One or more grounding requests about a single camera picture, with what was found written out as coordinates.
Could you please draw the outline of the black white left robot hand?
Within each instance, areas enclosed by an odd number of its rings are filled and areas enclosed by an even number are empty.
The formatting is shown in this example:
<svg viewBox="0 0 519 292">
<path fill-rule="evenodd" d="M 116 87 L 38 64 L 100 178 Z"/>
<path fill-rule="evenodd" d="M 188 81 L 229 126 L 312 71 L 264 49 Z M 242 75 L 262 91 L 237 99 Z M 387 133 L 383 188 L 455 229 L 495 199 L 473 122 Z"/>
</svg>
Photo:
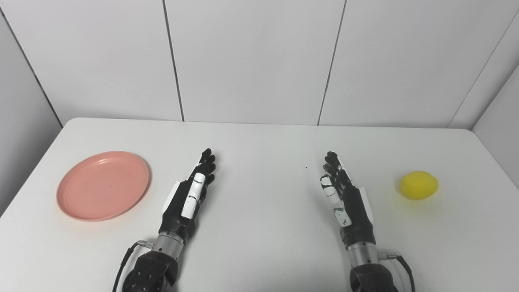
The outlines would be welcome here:
<svg viewBox="0 0 519 292">
<path fill-rule="evenodd" d="M 216 157 L 210 148 L 202 152 L 197 166 L 195 166 L 187 180 L 178 184 L 169 205 L 167 205 L 167 208 L 163 212 L 161 227 L 158 230 L 159 233 L 165 232 L 169 235 L 178 235 L 184 242 L 187 242 L 193 237 L 196 231 L 195 218 L 206 198 L 206 189 L 215 179 L 215 175 L 213 174 L 216 169 L 215 160 Z M 193 183 L 195 182 L 197 184 L 200 182 L 200 179 L 195 178 L 196 174 L 204 175 L 205 180 L 200 184 L 201 192 L 196 203 L 194 203 L 193 215 L 191 218 L 187 218 L 182 216 L 182 211 L 189 197 L 189 191 Z"/>
</svg>

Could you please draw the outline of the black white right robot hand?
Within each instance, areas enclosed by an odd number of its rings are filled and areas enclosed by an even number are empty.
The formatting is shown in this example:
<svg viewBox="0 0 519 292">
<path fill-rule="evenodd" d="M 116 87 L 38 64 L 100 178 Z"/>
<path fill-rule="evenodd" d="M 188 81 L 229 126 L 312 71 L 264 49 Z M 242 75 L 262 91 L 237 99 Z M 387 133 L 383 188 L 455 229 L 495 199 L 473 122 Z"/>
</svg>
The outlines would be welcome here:
<svg viewBox="0 0 519 292">
<path fill-rule="evenodd" d="M 354 244 L 375 244 L 373 223 L 365 206 L 362 191 L 356 187 L 339 156 L 328 151 L 320 183 L 341 227 L 341 238 L 347 249 Z"/>
</svg>

